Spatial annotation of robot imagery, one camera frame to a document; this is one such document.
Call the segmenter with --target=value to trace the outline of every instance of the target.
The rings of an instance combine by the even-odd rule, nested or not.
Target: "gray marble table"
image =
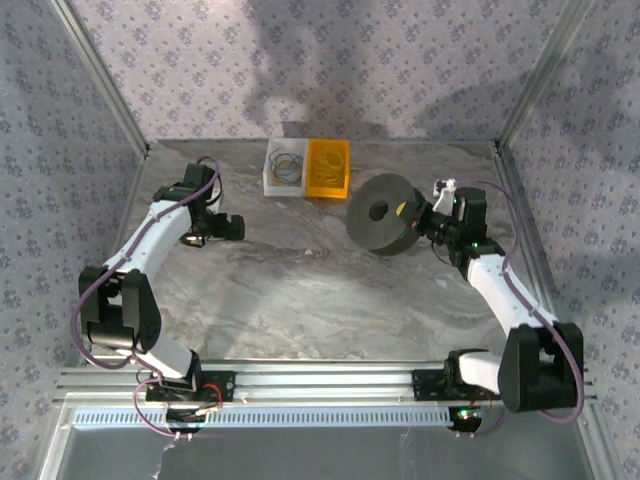
[[[347,201],[264,197],[266,142],[163,142],[151,149],[134,194],[130,234],[153,193],[200,155],[220,160],[222,211],[246,222],[243,242],[176,245],[153,289],[163,328],[202,358],[441,360],[453,348],[500,351],[502,331],[482,297],[421,240],[378,258],[347,236]],[[395,172],[429,196],[433,180],[497,182],[490,145],[353,143],[351,192]],[[489,234],[505,248],[513,228],[488,191]]]

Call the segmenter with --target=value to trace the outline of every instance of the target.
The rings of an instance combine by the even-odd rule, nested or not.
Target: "orange plastic bin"
[[[347,198],[349,140],[312,138],[307,161],[307,197]]]

